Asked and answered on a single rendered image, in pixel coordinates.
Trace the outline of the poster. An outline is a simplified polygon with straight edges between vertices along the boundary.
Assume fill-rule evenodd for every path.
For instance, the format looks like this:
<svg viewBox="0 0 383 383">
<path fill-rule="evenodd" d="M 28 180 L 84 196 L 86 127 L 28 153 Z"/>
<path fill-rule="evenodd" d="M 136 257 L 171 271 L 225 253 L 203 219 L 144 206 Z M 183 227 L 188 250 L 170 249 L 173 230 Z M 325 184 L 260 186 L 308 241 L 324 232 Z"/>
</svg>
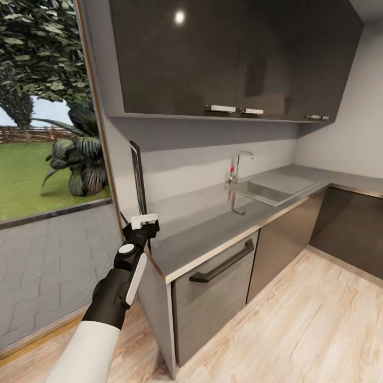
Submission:
<svg viewBox="0 0 383 383">
<path fill-rule="evenodd" d="M 133 162 L 134 176 L 135 176 L 135 182 L 136 182 L 139 214 L 145 215 L 147 214 L 147 208 L 146 208 L 143 172 L 142 172 L 142 166 L 141 166 L 140 147 L 136 145 L 134 141 L 132 140 L 130 140 L 130 146 L 131 146 L 132 162 Z M 148 222 L 142 222 L 142 224 L 148 224 Z M 151 249 L 150 238 L 147 239 L 147 244 L 148 244 L 148 248 Z"/>
</svg>

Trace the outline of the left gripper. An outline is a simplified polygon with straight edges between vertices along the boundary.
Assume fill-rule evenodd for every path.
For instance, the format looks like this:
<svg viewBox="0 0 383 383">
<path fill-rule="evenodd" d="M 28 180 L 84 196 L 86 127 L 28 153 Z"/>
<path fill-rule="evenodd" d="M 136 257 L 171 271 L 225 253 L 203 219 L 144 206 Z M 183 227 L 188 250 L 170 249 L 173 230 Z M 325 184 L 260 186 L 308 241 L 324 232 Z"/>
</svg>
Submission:
<svg viewBox="0 0 383 383">
<path fill-rule="evenodd" d="M 155 220 L 155 223 L 143 224 L 143 227 L 135 230 L 128 225 L 123 229 L 123 237 L 124 240 L 128 240 L 132 236 L 140 236 L 147 242 L 147 239 L 155 238 L 158 231 L 160 231 L 159 221 Z"/>
</svg>

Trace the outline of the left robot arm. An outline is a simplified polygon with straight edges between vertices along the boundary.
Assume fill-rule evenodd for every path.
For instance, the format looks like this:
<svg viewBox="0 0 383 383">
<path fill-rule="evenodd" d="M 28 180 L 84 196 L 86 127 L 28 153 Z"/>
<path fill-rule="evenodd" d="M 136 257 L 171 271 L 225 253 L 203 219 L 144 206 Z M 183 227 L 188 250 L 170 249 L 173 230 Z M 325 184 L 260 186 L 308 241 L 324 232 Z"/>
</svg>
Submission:
<svg viewBox="0 0 383 383">
<path fill-rule="evenodd" d="M 131 218 L 114 269 L 95 287 L 92 303 L 43 383 L 107 383 L 115 348 L 145 269 L 145 242 L 160 231 L 158 215 Z M 155 223 L 142 224 L 142 222 Z"/>
</svg>

